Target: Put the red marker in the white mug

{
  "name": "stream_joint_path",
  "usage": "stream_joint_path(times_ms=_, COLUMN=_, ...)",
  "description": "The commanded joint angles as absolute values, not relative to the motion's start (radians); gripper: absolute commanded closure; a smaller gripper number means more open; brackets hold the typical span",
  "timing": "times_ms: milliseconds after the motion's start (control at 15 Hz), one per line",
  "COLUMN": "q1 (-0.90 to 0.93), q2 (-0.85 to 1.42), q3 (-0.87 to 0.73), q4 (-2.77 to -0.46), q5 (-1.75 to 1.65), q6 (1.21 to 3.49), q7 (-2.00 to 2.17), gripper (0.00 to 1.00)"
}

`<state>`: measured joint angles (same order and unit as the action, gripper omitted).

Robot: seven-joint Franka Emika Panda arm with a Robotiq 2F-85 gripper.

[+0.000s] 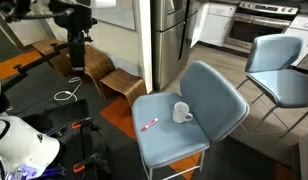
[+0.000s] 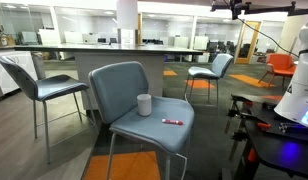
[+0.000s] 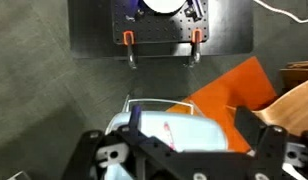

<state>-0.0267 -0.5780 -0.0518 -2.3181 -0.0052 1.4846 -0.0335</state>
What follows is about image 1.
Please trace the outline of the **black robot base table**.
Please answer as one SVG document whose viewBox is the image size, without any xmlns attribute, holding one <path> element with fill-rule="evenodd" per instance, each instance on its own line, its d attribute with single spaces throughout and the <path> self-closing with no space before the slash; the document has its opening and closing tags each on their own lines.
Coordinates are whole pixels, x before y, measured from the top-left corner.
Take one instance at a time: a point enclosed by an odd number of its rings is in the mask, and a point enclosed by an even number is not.
<svg viewBox="0 0 308 180">
<path fill-rule="evenodd" d="M 92 162 L 82 171 L 75 173 L 75 164 L 100 152 L 102 136 L 92 129 L 92 124 L 73 128 L 75 121 L 90 118 L 85 99 L 50 108 L 24 117 L 24 121 L 39 132 L 56 138 L 61 149 L 56 159 L 47 167 L 43 175 L 35 180 L 97 180 L 97 165 Z"/>
</svg>

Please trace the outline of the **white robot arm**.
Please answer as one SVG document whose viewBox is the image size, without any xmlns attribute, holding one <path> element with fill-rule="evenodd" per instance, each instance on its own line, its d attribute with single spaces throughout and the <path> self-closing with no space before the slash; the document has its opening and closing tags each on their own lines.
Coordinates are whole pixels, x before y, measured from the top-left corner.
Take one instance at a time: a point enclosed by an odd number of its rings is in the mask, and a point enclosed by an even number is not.
<svg viewBox="0 0 308 180">
<path fill-rule="evenodd" d="M 0 180 L 32 180 L 42 176 L 60 147 L 56 138 L 0 111 Z"/>
</svg>

